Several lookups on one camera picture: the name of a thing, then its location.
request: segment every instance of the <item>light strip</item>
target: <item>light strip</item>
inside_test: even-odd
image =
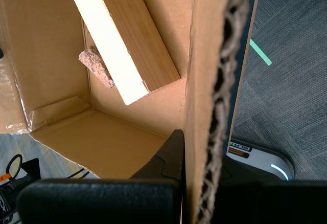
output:
[[[255,44],[255,42],[251,39],[250,46],[259,54],[259,56],[266,62],[267,65],[271,65],[271,60],[265,55],[265,53]]]
[[[274,164],[272,164],[271,167],[273,167],[274,169],[276,169],[276,170],[278,170],[280,173],[282,173],[282,174],[285,176],[286,180],[288,180],[288,177],[287,177],[286,173],[285,173],[285,172],[284,172],[280,167],[278,167],[278,166],[276,166],[276,165],[274,165]]]

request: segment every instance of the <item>wooden block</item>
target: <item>wooden block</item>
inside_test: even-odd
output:
[[[74,0],[126,105],[179,74],[143,0]]]

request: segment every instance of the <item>green tape line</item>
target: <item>green tape line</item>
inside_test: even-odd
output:
[[[253,47],[253,49],[259,54],[259,56],[266,62],[267,65],[271,65],[271,60],[265,55],[264,52],[258,47],[258,45],[255,44],[255,42],[251,39],[250,40],[250,46]]]

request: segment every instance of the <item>orange label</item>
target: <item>orange label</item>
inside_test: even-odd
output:
[[[0,182],[3,182],[6,179],[9,179],[11,177],[11,174],[4,174],[0,176]]]

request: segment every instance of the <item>floor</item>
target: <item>floor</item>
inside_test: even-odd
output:
[[[34,141],[28,134],[0,135],[0,175],[5,174],[8,162],[16,155],[23,156],[23,162],[39,158],[41,178],[65,178],[81,167],[68,161],[55,151]],[[96,178],[89,174],[86,178]]]
[[[259,0],[232,136],[288,155],[296,179],[327,180],[327,0]]]

